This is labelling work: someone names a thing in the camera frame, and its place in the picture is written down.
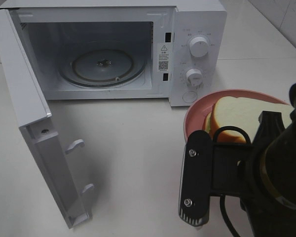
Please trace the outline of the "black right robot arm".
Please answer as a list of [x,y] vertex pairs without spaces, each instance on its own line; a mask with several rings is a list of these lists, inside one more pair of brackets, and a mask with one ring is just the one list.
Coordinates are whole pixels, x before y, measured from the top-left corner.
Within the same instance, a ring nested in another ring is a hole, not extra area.
[[296,237],[296,83],[289,95],[288,127],[280,113],[264,111],[253,143],[213,148],[213,169],[226,161],[228,173],[245,181],[240,205],[256,237]]

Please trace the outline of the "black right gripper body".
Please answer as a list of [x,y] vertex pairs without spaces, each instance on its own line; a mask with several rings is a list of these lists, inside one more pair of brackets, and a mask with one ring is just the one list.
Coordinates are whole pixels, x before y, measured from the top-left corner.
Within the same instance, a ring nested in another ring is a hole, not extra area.
[[[220,142],[222,131],[241,133],[244,143]],[[212,194],[215,196],[253,197],[257,192],[275,198],[289,190],[289,139],[281,113],[262,111],[253,142],[234,126],[219,128],[213,138]]]

